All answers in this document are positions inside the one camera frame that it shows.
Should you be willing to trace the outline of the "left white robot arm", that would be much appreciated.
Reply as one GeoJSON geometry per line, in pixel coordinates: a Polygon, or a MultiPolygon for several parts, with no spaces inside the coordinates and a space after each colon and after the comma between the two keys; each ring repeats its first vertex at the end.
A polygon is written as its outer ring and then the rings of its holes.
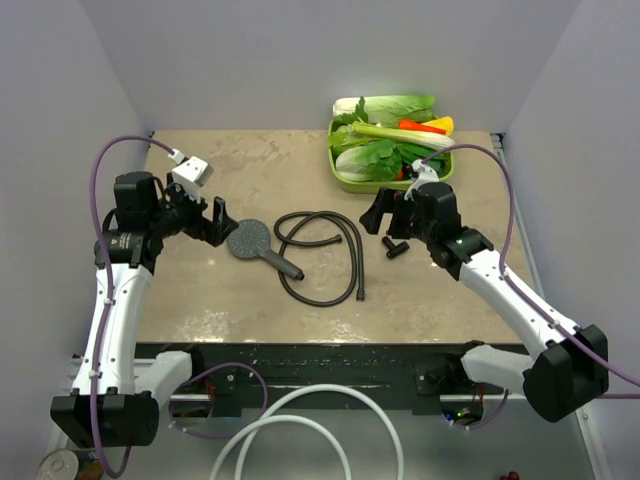
{"type": "Polygon", "coordinates": [[[146,294],[166,238],[187,236],[220,246],[238,224],[217,197],[206,218],[201,189],[211,168],[189,161],[174,168],[165,183],[149,172],[120,175],[116,206],[106,216],[94,247],[96,305],[80,369],[67,395],[53,398],[52,420],[81,448],[148,446],[156,436],[161,408],[180,387],[200,390],[207,368],[192,354],[156,356],[140,375],[134,372],[136,337],[146,294]]]}

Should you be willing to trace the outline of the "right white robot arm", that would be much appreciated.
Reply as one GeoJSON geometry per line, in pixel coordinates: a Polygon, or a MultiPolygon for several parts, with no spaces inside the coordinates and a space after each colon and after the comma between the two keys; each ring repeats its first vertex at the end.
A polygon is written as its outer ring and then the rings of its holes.
{"type": "Polygon", "coordinates": [[[465,344],[445,369],[448,386],[469,392],[488,383],[524,396],[533,410],[555,423],[609,388],[608,340],[596,326],[580,327],[555,311],[512,270],[478,230],[463,225],[450,185],[429,182],[408,192],[378,191],[360,222],[378,233],[390,215],[388,236],[422,241],[433,262],[474,291],[516,333],[524,354],[482,342],[465,344]]]}

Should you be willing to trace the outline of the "grey shower head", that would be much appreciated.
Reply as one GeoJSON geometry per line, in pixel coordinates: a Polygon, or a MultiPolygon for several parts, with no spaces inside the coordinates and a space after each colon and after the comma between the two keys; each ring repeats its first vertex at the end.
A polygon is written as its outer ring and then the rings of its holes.
{"type": "Polygon", "coordinates": [[[240,260],[260,259],[294,280],[303,280],[304,272],[271,248],[268,227],[256,219],[244,219],[226,239],[230,253],[240,260]]]}

